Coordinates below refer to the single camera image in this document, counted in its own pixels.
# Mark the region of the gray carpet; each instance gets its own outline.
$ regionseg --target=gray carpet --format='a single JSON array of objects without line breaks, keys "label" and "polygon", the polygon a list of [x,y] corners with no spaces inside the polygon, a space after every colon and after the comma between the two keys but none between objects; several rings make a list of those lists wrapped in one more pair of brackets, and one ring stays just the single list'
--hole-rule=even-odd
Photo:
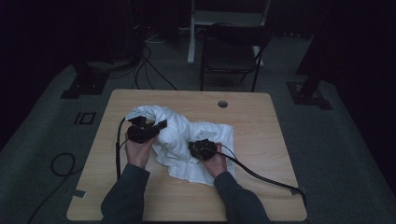
[{"label": "gray carpet", "polygon": [[[188,65],[188,38],[180,38],[178,44],[154,40],[160,43],[147,43],[152,50],[149,60],[179,90],[198,91],[200,42],[196,63]],[[286,82],[306,79],[295,76],[295,72],[309,43],[300,37],[273,38],[264,52],[265,66],[256,87],[256,91],[272,96],[297,180],[306,189],[308,219],[303,223],[396,223],[395,197],[335,87],[325,82],[319,87],[333,110],[292,102]],[[110,66],[94,65],[102,69]],[[149,66],[148,80],[145,74],[143,67],[137,80],[141,89],[150,89],[149,80],[156,90],[172,90]],[[26,223],[35,208],[63,181],[50,170],[56,155],[73,153],[75,170],[83,167],[111,92],[131,89],[134,83],[134,71],[121,71],[111,74],[102,95],[60,99],[75,76],[69,66],[52,80],[1,151],[0,223]],[[239,84],[215,77],[207,79],[205,90],[249,91],[251,80],[250,76]],[[78,113],[95,113],[92,124],[75,124]],[[65,173],[70,165],[71,159],[62,157],[55,162],[55,169]],[[41,207],[32,223],[71,222],[66,212],[78,179],[79,173],[71,175]]]}]

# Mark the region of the person's left hand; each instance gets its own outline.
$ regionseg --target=person's left hand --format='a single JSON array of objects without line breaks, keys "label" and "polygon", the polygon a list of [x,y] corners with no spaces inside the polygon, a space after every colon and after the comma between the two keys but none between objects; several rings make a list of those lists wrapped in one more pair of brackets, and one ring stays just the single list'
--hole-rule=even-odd
[{"label": "person's left hand", "polygon": [[128,163],[146,169],[146,164],[149,161],[149,151],[152,144],[157,140],[157,137],[158,135],[143,144],[139,144],[128,139],[125,143],[125,152]]}]

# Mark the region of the white cloth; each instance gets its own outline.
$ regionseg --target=white cloth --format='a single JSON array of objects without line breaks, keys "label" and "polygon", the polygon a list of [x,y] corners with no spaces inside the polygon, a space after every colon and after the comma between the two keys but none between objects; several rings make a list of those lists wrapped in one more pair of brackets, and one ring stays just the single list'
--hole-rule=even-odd
[{"label": "white cloth", "polygon": [[[189,142],[206,138],[211,142],[221,142],[230,149],[223,147],[221,152],[229,156],[233,155],[233,126],[210,122],[189,122],[185,117],[168,107],[158,105],[136,107],[125,119],[133,119],[138,116],[154,120],[155,124],[167,119],[167,127],[160,131],[153,148],[157,153],[157,162],[168,166],[170,176],[213,186],[213,177],[190,154]],[[228,159],[227,170],[234,176],[234,164]]]}]

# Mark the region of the dark background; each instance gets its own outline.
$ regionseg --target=dark background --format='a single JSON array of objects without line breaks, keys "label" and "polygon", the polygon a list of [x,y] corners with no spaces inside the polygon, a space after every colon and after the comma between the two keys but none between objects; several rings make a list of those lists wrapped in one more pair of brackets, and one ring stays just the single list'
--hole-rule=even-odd
[{"label": "dark background", "polygon": [[[250,8],[231,1],[197,2],[197,9]],[[177,28],[190,25],[190,11],[190,1],[184,0],[1,1],[0,147],[73,60],[111,63],[138,57],[138,24],[177,42]],[[298,74],[319,76],[337,88],[394,192],[395,11],[389,0],[273,0],[267,19],[277,36],[313,36]]]}]

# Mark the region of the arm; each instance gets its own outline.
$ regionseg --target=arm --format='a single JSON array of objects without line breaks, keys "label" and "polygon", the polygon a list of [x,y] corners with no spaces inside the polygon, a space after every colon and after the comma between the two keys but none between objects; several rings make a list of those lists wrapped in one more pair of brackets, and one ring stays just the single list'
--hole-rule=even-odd
[{"label": "arm", "polygon": [[271,223],[257,195],[243,189],[227,172],[223,156],[216,154],[212,159],[203,161],[203,164],[215,177],[214,184],[224,202],[229,223]]},{"label": "arm", "polygon": [[155,140],[152,138],[144,144],[126,142],[128,164],[102,202],[102,223],[142,223],[144,193],[149,181],[145,168]]}]

